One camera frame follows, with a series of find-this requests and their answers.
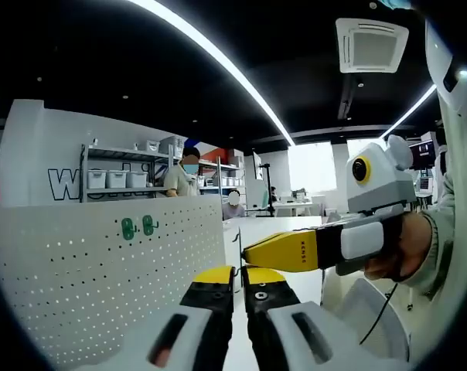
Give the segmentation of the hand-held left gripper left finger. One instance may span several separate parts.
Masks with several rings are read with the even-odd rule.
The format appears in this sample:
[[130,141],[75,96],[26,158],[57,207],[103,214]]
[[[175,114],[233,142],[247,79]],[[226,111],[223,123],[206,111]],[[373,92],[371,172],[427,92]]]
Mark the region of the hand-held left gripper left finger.
[[146,360],[150,370],[221,370],[232,337],[232,266],[197,274],[159,324]]

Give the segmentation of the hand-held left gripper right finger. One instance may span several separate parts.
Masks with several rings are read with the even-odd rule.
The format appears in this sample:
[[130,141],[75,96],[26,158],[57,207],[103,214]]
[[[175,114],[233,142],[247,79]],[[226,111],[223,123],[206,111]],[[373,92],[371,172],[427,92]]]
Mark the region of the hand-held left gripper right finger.
[[277,271],[243,267],[247,332],[260,370],[371,370],[356,334],[313,301],[300,302]]

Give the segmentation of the person's right hand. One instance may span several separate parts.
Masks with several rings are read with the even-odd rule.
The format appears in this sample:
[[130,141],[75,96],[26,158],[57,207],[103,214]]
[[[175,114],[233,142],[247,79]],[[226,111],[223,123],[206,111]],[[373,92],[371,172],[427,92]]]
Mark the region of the person's right hand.
[[424,262],[431,240],[432,227],[426,215],[405,213],[401,217],[400,236],[379,255],[366,262],[363,270],[366,278],[405,281]]

